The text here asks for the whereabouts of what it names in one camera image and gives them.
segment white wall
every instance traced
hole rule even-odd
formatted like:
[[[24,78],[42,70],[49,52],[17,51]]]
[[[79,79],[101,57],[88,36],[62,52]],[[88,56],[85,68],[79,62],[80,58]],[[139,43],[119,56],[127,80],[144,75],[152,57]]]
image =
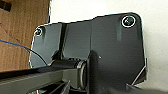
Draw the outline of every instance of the white wall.
[[[148,75],[147,81],[138,86],[168,91],[167,0],[52,0],[51,23],[124,12],[135,12],[142,18]]]

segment cable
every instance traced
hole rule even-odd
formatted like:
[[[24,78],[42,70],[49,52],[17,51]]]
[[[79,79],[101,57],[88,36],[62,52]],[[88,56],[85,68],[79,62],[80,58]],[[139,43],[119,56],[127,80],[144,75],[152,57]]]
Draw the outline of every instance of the cable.
[[[31,50],[30,48],[27,48],[27,47],[25,47],[25,46],[23,46],[23,45],[20,45],[20,44],[16,44],[16,43],[4,41],[4,40],[0,40],[0,42],[7,43],[7,44],[12,44],[12,45],[15,45],[15,46],[19,46],[19,47],[22,47],[22,48],[24,48],[24,49],[26,49],[26,50],[28,50],[28,51],[31,51],[31,52],[33,52],[34,54],[36,54],[36,55],[44,62],[44,64],[45,64],[46,66],[48,66],[47,63],[46,63],[46,61],[45,61],[38,53],[36,53],[35,51]]]

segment black wire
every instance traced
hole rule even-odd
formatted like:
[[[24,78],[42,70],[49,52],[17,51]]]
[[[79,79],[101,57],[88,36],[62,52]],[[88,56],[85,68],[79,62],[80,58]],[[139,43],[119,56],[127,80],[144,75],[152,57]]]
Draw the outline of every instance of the black wire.
[[[43,57],[40,56],[40,55],[39,55],[38,53],[36,53],[35,51],[31,50],[30,48],[27,48],[27,47],[25,47],[25,46],[23,46],[23,45],[20,45],[20,44],[16,44],[16,43],[4,41],[4,40],[0,40],[0,42],[7,43],[7,44],[12,44],[12,45],[15,45],[15,46],[19,46],[19,47],[22,47],[22,48],[24,48],[24,49],[26,49],[26,50],[28,50],[28,51],[31,51],[31,52],[33,52],[34,54],[36,54],[36,55],[44,62],[44,64],[45,64],[46,66],[48,66],[47,63],[46,63],[46,61],[43,59]]]

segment dark gray plastic panel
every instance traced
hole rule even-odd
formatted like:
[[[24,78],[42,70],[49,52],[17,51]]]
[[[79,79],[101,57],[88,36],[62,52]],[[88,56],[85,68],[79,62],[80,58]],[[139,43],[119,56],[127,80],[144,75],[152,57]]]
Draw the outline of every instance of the dark gray plastic panel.
[[[40,54],[47,64],[51,63],[52,55],[54,52],[59,50],[60,35],[62,24],[49,24],[39,26],[38,28],[42,29],[42,35],[34,35],[32,42],[32,50]],[[30,53],[29,62],[32,67],[42,67],[46,66],[43,61],[34,53]]]

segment gray surface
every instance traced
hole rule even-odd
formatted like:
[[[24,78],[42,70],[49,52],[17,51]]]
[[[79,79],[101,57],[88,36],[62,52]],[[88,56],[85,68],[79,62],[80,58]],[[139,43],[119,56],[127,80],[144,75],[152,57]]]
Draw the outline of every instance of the gray surface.
[[[59,42],[61,35],[61,23],[39,26],[44,28],[41,36],[34,35],[32,42],[32,50],[40,54],[47,64],[52,61],[52,55],[59,50]],[[43,61],[34,53],[30,53],[30,65],[34,68],[46,66]]]
[[[65,79],[67,82],[70,81],[71,86],[77,89],[78,85],[71,81],[73,78],[65,75],[71,75],[71,77],[75,79],[78,76],[78,69],[59,70],[43,74],[7,79],[0,81],[0,91],[1,94],[26,94]]]

